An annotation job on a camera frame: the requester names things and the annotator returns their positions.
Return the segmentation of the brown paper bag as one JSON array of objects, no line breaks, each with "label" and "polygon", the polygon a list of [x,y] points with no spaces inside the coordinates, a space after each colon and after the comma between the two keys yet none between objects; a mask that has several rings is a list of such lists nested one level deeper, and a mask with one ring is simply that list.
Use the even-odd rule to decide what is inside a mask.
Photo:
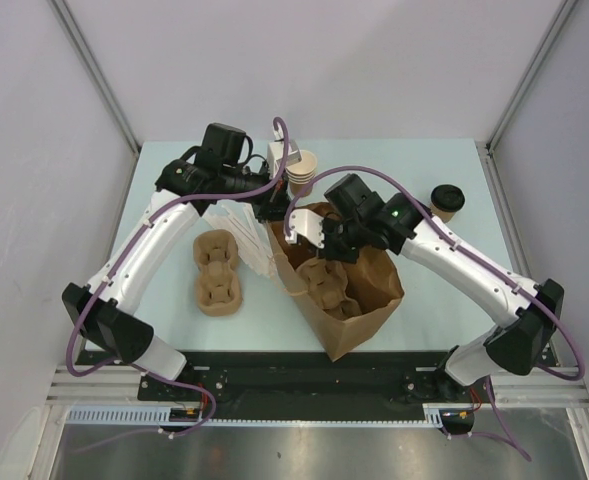
[{"label": "brown paper bag", "polygon": [[278,278],[331,361],[371,339],[400,305],[405,292],[387,252],[364,247],[355,264],[330,261],[307,241],[288,244],[281,221],[266,231]]}]

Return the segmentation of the pulp cup carrier tray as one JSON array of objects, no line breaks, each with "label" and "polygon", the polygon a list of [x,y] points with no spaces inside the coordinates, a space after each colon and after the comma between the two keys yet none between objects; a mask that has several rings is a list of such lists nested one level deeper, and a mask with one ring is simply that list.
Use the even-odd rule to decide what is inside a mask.
[{"label": "pulp cup carrier tray", "polygon": [[240,257],[232,233],[217,229],[199,235],[193,242],[193,258],[199,271],[195,299],[201,312],[210,317],[236,313],[243,296],[237,274]]}]

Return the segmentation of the black plastic cup lid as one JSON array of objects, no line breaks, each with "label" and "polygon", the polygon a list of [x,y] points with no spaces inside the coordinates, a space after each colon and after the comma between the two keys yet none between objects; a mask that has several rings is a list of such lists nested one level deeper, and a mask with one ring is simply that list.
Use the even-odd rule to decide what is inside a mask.
[{"label": "black plastic cup lid", "polygon": [[436,186],[430,194],[430,202],[433,207],[443,212],[456,213],[465,205],[463,191],[452,184]]}]

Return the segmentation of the brown paper coffee cup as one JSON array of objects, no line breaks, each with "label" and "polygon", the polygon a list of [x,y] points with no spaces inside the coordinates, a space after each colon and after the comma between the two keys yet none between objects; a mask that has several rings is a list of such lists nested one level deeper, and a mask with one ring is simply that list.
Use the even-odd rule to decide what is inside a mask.
[{"label": "brown paper coffee cup", "polygon": [[429,209],[434,216],[438,217],[445,224],[450,222],[457,213],[456,209],[434,201],[430,202]]}]

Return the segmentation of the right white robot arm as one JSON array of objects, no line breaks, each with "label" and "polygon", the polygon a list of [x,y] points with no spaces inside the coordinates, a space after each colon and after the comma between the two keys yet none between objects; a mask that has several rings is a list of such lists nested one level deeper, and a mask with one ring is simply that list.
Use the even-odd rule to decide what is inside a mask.
[{"label": "right white robot arm", "polygon": [[354,259],[371,246],[414,261],[474,301],[494,322],[487,333],[453,347],[435,376],[437,393],[458,401],[477,380],[499,370],[526,376],[539,365],[556,331],[564,288],[508,272],[451,232],[413,197],[389,200],[348,174],[324,194],[338,220],[325,227],[325,251]]}]

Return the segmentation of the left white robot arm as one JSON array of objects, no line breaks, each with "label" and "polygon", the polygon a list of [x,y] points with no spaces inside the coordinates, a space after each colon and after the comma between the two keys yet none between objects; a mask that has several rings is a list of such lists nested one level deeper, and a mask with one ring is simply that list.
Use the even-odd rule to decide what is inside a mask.
[{"label": "left white robot arm", "polygon": [[185,369],[186,357],[135,313],[160,265],[209,206],[220,200],[247,203],[261,220],[285,213],[285,168],[294,143],[282,118],[275,117],[272,128],[281,154],[275,164],[255,173],[245,171],[241,156],[253,152],[246,132],[210,124],[200,144],[163,168],[144,213],[116,253],[84,285],[71,283],[64,289],[62,301],[73,323],[65,354],[72,376],[94,371],[74,366],[76,342],[84,338],[107,352],[111,361],[160,379],[161,389],[173,399],[193,392],[195,376]]}]

